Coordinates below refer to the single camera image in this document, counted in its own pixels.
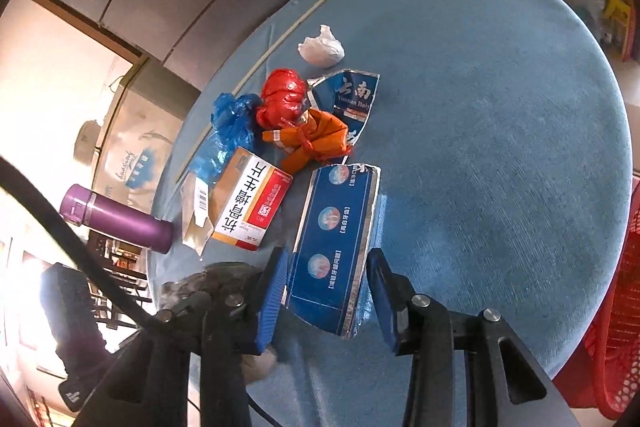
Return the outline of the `purple thermos bottle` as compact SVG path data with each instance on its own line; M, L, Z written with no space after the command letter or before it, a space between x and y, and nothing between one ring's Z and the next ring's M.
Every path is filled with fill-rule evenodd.
M161 254L167 254L174 241L171 222L157 219L79 184L72 185L65 193L60 213L73 225L85 225L92 231Z

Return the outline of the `white crumpled tissue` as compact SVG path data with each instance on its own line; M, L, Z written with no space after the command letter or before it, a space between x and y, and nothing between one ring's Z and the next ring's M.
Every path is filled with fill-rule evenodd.
M329 25L321 25L317 37L306 37L297 51L308 64L320 68L331 68L345 57L343 45Z

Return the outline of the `blue crumpled plastic bag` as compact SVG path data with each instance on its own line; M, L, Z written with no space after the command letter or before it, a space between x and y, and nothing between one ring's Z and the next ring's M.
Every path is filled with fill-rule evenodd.
M255 116L261 105L262 99L254 93L239 98L231 93L221 93L210 117L212 127L196 150L188 170L213 187L239 147L255 153L259 145Z

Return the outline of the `blue torn carton piece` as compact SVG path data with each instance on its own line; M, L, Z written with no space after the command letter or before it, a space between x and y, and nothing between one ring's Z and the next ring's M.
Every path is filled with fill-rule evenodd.
M308 79L308 105L346 124L347 144L355 145L369 120L379 81L374 72L350 68Z

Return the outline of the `long white stick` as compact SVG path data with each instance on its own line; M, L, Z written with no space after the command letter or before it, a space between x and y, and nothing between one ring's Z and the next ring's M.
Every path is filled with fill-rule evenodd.
M264 64L265 61L268 60L270 55L273 54L273 52L280 46L280 44L283 41L285 41L289 35L291 35L294 31L296 31L296 29L299 28L299 26L308 17L314 14L314 12L316 12L320 8L320 6L324 5L327 1L328 0L317 0L316 2L314 2L313 5L311 5L311 7L306 12L303 12L303 14L294 23L292 23L292 25L282 35L280 35L280 37L277 38L277 40L268 49L265 50L265 52L258 58L258 60L252 65L252 67L235 85L235 87L231 91L231 94L238 95L246 85L247 81L250 80L250 78L253 77L255 72L257 72L258 69L262 67L262 64ZM172 179L172 182L178 183L180 179L183 177L183 175L186 173L186 170L188 170L188 167L190 165L192 158L194 157L195 153L198 151L198 148L206 139L206 136L209 134L209 131L210 129L212 129L212 127L213 127L212 123L210 121L207 121L207 124L202 128L201 133L198 136L198 139L196 139L196 141L192 145L190 152L188 153L188 155L186 155L186 158L184 158L184 161L182 162L180 169L175 173L175 176L174 176L174 179Z

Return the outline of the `blue tablecloth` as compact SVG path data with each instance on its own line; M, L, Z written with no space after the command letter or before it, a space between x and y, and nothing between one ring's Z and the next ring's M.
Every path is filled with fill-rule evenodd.
M258 58L317 0L291 0L209 81L155 192L177 220L175 173ZM374 243L447 308L499 311L550 375L610 286L628 222L631 139L623 97L592 33L562 0L328 0L262 64L318 70L298 44L329 25L344 66L380 75L352 159L381 169Z

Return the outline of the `red crumpled plastic bag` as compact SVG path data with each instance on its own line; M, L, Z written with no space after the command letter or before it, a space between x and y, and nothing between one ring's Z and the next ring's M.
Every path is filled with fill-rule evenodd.
M264 130L295 127L306 98L306 82L293 69L278 68L262 86L256 121Z

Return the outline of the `orange wrapper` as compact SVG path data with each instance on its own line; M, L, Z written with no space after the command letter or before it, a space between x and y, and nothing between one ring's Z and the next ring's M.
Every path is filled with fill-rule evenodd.
M262 139L288 155L280 168L295 174L313 161L327 161L347 156L352 146L347 143L348 127L336 116L310 108L306 119L297 126L262 132Z

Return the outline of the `cardboard box with dolphin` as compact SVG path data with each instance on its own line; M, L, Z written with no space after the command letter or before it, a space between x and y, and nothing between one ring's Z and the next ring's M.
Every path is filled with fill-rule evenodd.
M153 57L132 66L119 81L96 139L93 191L149 213L172 146L199 95Z

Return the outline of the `red plastic basket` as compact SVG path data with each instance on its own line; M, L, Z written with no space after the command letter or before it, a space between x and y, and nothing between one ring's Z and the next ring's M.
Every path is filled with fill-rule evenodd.
M555 386L574 409L597 409L616 421L639 393L639 180L632 181L629 221L610 288Z

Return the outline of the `orange white medicine box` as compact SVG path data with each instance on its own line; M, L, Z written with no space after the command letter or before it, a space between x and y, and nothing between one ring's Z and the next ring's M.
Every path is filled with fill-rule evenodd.
M239 147L209 197L212 239L257 251L293 177Z

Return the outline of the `long blue toothpaste box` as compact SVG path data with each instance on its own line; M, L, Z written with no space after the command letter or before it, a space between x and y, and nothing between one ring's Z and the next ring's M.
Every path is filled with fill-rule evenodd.
M334 164L311 173L293 246L285 308L337 337L356 335L381 169Z

